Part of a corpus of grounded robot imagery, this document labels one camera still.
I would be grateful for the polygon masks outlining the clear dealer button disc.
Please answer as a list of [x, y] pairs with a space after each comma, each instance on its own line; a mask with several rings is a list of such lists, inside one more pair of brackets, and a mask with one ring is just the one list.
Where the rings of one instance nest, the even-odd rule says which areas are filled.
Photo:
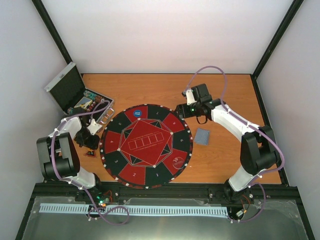
[[183, 169], [185, 160], [182, 157], [177, 156], [172, 160], [172, 166], [177, 170]]

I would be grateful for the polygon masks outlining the blue small blind button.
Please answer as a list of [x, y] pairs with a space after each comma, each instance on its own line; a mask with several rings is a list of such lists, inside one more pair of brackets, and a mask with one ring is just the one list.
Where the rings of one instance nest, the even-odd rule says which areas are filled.
[[133, 112], [133, 116], [136, 118], [140, 118], [142, 116], [142, 111], [137, 109]]

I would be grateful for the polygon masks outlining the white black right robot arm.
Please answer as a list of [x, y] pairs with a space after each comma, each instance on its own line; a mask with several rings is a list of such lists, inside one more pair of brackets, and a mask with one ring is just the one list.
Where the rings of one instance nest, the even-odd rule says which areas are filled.
[[234, 135], [240, 142], [240, 167], [224, 184], [225, 199], [233, 202], [264, 174], [283, 168], [285, 157], [275, 142], [271, 127], [256, 125], [234, 112], [221, 99], [183, 103], [175, 111], [182, 119], [205, 116]]

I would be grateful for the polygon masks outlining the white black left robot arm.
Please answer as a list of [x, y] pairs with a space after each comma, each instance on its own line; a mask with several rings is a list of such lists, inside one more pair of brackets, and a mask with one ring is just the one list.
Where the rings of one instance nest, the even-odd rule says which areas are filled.
[[80, 158], [74, 145], [74, 140], [80, 147], [96, 150], [100, 143], [97, 135], [102, 125], [94, 119], [89, 126], [78, 116], [63, 118], [60, 125], [45, 137], [36, 141], [41, 173], [45, 180], [59, 180], [86, 190], [86, 195], [92, 201], [103, 198], [104, 188], [101, 180], [92, 172], [81, 167]]

